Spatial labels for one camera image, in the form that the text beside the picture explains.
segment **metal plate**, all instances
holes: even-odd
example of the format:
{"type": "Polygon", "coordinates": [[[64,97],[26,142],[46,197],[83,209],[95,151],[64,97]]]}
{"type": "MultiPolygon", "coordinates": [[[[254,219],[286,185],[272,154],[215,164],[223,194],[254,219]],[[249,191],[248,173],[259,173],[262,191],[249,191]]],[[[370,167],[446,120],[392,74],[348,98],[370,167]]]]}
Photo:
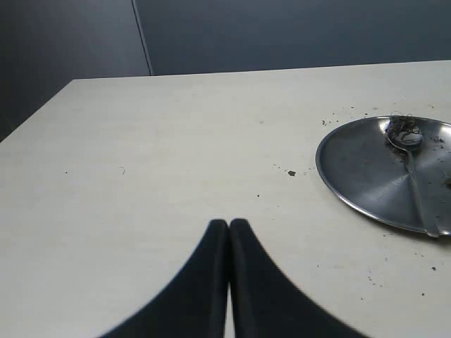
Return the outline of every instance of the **metal plate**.
{"type": "MultiPolygon", "coordinates": [[[[451,125],[415,118],[424,135],[415,156],[421,194],[440,234],[451,234],[451,125]]],[[[388,225],[425,232],[415,209],[406,156],[387,145],[389,117],[343,125],[319,144],[316,167],[327,186],[357,211],[388,225]]]]}

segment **gray wall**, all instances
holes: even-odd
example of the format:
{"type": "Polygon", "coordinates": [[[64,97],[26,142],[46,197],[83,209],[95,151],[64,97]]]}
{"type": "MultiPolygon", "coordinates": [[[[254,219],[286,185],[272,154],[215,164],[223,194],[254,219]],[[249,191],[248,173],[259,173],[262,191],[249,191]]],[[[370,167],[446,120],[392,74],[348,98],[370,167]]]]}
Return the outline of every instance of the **gray wall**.
{"type": "Polygon", "coordinates": [[[72,79],[149,74],[131,0],[11,0],[0,10],[0,140],[72,79]]]}
{"type": "Polygon", "coordinates": [[[449,0],[136,0],[156,75],[451,58],[449,0]]]}

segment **white table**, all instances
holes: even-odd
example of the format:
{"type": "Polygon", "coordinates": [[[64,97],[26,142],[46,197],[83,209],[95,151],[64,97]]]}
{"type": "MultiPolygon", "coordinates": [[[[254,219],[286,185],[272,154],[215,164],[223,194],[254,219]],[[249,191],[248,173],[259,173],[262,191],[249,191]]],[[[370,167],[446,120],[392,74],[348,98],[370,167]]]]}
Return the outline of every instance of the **white table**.
{"type": "Polygon", "coordinates": [[[0,337],[111,329],[172,279],[210,219],[236,217],[349,325],[449,337],[450,240],[355,213],[314,155],[366,116],[450,122],[450,92],[450,61],[72,81],[0,144],[0,337]]]}

